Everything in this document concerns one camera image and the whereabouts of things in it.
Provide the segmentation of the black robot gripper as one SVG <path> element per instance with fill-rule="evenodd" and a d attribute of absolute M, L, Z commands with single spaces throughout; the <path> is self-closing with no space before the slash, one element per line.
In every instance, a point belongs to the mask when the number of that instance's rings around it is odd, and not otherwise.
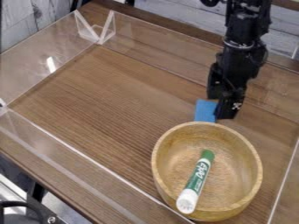
<path fill-rule="evenodd" d="M 257 40 L 249 49 L 224 46 L 209 67 L 207 96 L 219 99 L 217 119 L 233 119 L 243 105 L 248 80 L 257 77 L 267 60 L 267 45 Z"/>

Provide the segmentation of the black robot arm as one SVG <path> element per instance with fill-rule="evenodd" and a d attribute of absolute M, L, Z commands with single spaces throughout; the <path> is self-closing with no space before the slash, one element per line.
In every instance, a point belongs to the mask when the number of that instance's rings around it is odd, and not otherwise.
<path fill-rule="evenodd" d="M 209 67 L 207 96 L 217 100 L 213 115 L 233 119 L 245 99 L 248 81 L 267 60 L 261 36 L 271 24 L 272 0 L 227 0 L 223 50 Z"/>

